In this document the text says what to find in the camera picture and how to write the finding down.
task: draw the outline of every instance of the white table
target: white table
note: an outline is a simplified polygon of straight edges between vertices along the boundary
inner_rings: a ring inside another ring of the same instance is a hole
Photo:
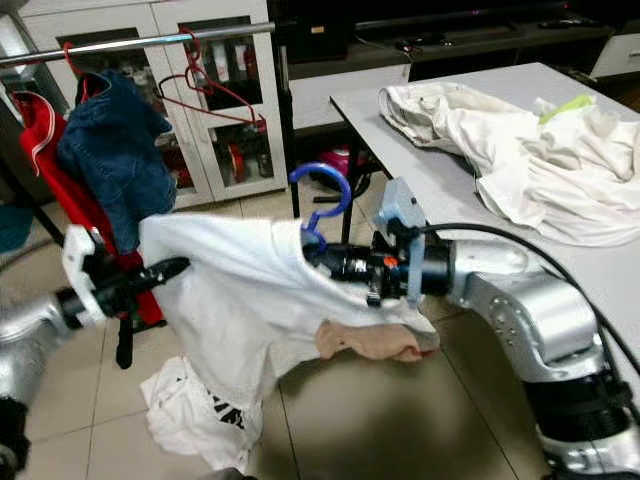
[[[446,81],[465,84],[528,109],[537,97],[561,105],[576,95],[588,93],[597,97],[603,109],[618,112],[623,120],[640,120],[640,115],[627,107],[539,63],[453,75],[446,77]],[[615,248],[576,247],[518,227],[484,207],[475,194],[474,179],[460,159],[416,148],[387,124],[378,111],[378,90],[334,95],[331,101],[388,175],[406,180],[430,223],[492,225],[543,248],[575,276],[636,355],[640,355],[640,240]],[[622,374],[634,387],[638,403],[640,379],[617,349],[615,353]]]

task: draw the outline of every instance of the pink object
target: pink object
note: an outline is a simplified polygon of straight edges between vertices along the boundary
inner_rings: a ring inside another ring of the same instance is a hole
[[[349,146],[341,145],[333,150],[324,151],[318,155],[318,161],[335,168],[346,177],[349,173]],[[367,163],[367,159],[361,155],[357,165],[365,163]]]

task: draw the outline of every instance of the white drawer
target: white drawer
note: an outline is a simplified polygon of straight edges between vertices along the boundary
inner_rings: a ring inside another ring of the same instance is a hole
[[[329,101],[331,95],[407,83],[409,68],[408,64],[393,65],[291,80],[289,86],[293,97],[293,127],[298,129],[342,121]]]
[[[609,39],[593,67],[592,77],[640,72],[640,33],[615,35]]]

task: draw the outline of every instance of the robotic arm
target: robotic arm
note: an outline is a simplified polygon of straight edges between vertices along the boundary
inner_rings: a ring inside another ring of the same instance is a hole
[[[1,480],[13,479],[25,467],[30,446],[24,435],[26,417],[49,355],[75,330],[132,311],[136,294],[164,284],[189,266],[185,258],[172,258],[123,273],[110,260],[97,238],[71,226],[63,265],[74,288],[1,312]]]
[[[443,295],[494,330],[522,381],[557,480],[640,479],[640,429],[628,384],[609,358],[583,294],[505,242],[438,240],[402,179],[388,183],[371,248],[330,245],[309,260],[338,281],[369,285],[367,301]]]
[[[305,252],[337,281],[369,285],[385,298],[446,296],[494,329],[523,383],[555,480],[640,479],[640,429],[631,391],[599,334],[595,312],[571,283],[537,257],[493,241],[429,242],[425,217],[401,179],[388,183],[369,246],[331,244]],[[73,289],[0,316],[0,480],[24,468],[24,425],[48,355],[73,331],[130,311],[132,296],[165,283],[189,262],[169,259],[128,274],[83,229],[67,235],[63,264]]]

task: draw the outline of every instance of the red clothes hanger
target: red clothes hanger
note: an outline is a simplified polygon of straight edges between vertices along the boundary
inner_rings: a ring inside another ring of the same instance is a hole
[[[64,42],[64,45],[62,46],[62,52],[64,53],[64,59],[69,64],[71,71],[78,77],[82,78],[82,97],[80,98],[80,103],[84,103],[94,95],[100,93],[102,90],[100,88],[94,88],[93,91],[90,91],[89,78],[87,77],[86,72],[76,66],[71,60],[71,56],[69,55],[70,48],[73,48],[73,44],[71,42]]]
[[[162,100],[165,100],[167,102],[171,102],[171,103],[175,103],[176,105],[180,105],[182,107],[185,108],[189,108],[191,110],[195,110],[197,112],[201,112],[201,113],[206,113],[208,115],[213,115],[216,117],[222,117],[222,118],[227,118],[230,120],[236,120],[236,121],[240,121],[243,123],[247,123],[250,125],[255,125],[258,128],[259,132],[264,132],[266,131],[266,121],[264,119],[264,117],[260,114],[257,115],[258,118],[256,118],[256,112],[253,109],[253,106],[251,106],[251,104],[249,102],[247,102],[244,98],[242,98],[240,95],[238,95],[237,93],[229,90],[228,88],[226,88],[225,86],[219,84],[218,82],[215,82],[211,79],[211,77],[209,77],[209,75],[207,74],[207,72],[201,68],[198,65],[198,60],[200,59],[200,56],[202,54],[202,49],[200,46],[200,40],[195,36],[195,34],[189,30],[186,27],[180,27],[180,32],[181,33],[188,33],[189,35],[191,35],[191,38],[193,39],[193,49],[186,49],[186,55],[187,55],[187,68],[185,69],[184,73],[181,74],[176,74],[176,75],[170,75],[168,77],[163,78],[162,80],[160,80],[160,82],[158,83],[158,87],[155,89],[154,93],[156,94],[156,96]],[[204,85],[203,87],[198,87],[196,85],[194,85],[193,79],[195,77],[198,78],[203,78],[206,81],[206,85]],[[220,91],[222,93],[225,93],[233,98],[235,98],[238,102],[240,102],[241,104],[243,104],[244,106],[246,106],[249,109],[249,113],[251,114],[251,119],[246,119],[246,118],[241,118],[241,117],[234,117],[232,115],[226,115],[224,113],[216,113],[216,112],[211,112],[209,110],[205,110],[204,108],[200,108],[200,107],[196,107],[193,105],[188,105],[186,103],[181,102],[180,100],[176,100],[174,98],[169,98],[164,94],[164,91],[162,89],[162,84],[165,83],[168,80],[173,80],[176,78],[184,78],[185,83],[187,84],[187,87],[189,87],[191,90],[194,90],[196,92],[202,93],[204,95],[213,95],[214,93],[216,93],[216,91]]]

